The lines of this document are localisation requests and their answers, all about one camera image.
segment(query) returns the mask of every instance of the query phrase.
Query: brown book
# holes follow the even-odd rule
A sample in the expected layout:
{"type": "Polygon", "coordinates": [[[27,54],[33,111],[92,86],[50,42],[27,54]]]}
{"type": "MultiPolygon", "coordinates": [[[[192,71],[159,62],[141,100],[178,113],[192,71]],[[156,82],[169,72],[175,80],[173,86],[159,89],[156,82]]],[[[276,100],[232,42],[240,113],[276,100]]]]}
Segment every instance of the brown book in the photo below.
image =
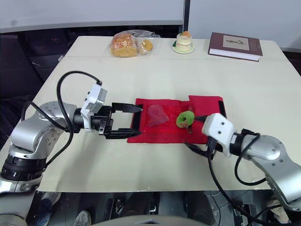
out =
{"type": "Polygon", "coordinates": [[[258,61],[262,50],[259,39],[213,32],[208,54],[258,61]]]}

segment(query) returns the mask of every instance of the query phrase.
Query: silver robotic arm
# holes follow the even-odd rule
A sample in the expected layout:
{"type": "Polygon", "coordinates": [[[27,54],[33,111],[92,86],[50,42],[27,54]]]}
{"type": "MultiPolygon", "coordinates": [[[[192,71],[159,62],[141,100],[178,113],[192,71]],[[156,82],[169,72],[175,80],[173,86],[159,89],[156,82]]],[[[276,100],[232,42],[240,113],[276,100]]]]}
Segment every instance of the silver robotic arm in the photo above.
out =
{"type": "MultiPolygon", "coordinates": [[[[257,137],[250,131],[236,133],[232,122],[219,113],[206,118],[202,132],[215,139],[227,157],[240,156],[257,137]]],[[[259,136],[243,158],[251,160],[264,172],[267,183],[284,208],[301,211],[301,167],[289,158],[281,141],[259,136]]]]}
{"type": "MultiPolygon", "coordinates": [[[[112,130],[115,111],[137,113],[142,109],[131,104],[112,103],[104,106],[107,91],[101,85],[94,84],[87,94],[82,108],[63,103],[73,133],[81,129],[87,132],[97,131],[107,139],[123,139],[139,135],[135,129],[112,130]]],[[[21,121],[11,134],[8,157],[0,175],[0,225],[26,225],[34,191],[39,187],[42,173],[47,167],[47,157],[64,131],[68,131],[67,122],[59,103],[49,102],[40,109],[59,124],[55,126],[38,111],[21,121]]]]}

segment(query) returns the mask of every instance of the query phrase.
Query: red cloth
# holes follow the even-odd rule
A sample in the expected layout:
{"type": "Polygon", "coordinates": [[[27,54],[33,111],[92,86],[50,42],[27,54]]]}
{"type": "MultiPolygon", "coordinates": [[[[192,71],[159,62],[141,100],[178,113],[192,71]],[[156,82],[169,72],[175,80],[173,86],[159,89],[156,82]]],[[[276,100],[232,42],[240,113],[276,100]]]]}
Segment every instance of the red cloth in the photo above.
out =
{"type": "Polygon", "coordinates": [[[189,133],[187,129],[177,127],[176,118],[180,113],[185,111],[193,111],[195,116],[220,113],[219,102],[221,101],[221,97],[204,96],[189,96],[189,101],[136,99],[136,105],[143,105],[139,128],[142,134],[128,138],[127,142],[206,144],[207,136],[202,134],[202,122],[194,121],[192,124],[192,133],[189,133]],[[150,105],[161,105],[165,114],[168,115],[169,121],[155,126],[148,126],[150,116],[147,113],[147,108],[150,105]]]}

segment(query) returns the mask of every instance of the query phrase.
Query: shoe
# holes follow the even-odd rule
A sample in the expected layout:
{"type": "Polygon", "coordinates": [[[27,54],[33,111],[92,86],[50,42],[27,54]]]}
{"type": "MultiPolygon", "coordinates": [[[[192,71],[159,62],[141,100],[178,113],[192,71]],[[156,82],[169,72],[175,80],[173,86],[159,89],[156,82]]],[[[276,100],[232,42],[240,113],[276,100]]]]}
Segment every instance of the shoe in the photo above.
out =
{"type": "Polygon", "coordinates": [[[81,211],[73,223],[73,226],[91,226],[91,216],[88,211],[81,211]]]}
{"type": "Polygon", "coordinates": [[[49,199],[52,203],[52,206],[59,201],[61,198],[62,193],[61,192],[45,192],[42,199],[49,199]]]}

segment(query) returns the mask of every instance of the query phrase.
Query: white table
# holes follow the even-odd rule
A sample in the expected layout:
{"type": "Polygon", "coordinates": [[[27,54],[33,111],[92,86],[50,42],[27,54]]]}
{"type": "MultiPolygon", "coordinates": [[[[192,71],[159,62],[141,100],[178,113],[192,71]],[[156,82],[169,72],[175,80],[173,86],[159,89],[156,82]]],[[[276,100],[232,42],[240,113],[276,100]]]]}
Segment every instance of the white table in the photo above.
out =
{"type": "MultiPolygon", "coordinates": [[[[135,103],[136,98],[188,100],[188,95],[221,96],[228,119],[240,131],[250,129],[279,138],[291,159],[301,164],[301,77],[273,41],[261,41],[259,62],[207,54],[209,40],[194,40],[195,51],[180,55],[171,49],[174,39],[161,39],[150,56],[115,58],[105,52],[111,37],[79,37],[51,73],[34,102],[56,100],[59,78],[81,70],[103,80],[106,105],[135,103]]],[[[62,85],[63,101],[81,107],[94,83],[82,75],[69,76],[62,85]]],[[[27,116],[33,113],[28,110],[27,116]]],[[[132,114],[113,114],[115,128],[128,128],[132,114]]],[[[54,155],[67,141],[63,134],[54,155]]],[[[10,140],[0,152],[4,162],[10,140]]],[[[226,190],[250,189],[234,177],[236,157],[218,153],[216,175],[226,190]]],[[[245,181],[263,177],[243,160],[239,174],[245,181]]],[[[266,183],[251,189],[268,189],[266,183]]],[[[106,140],[82,130],[69,148],[44,173],[42,191],[128,192],[212,190],[207,160],[183,144],[128,144],[106,140]]]]}

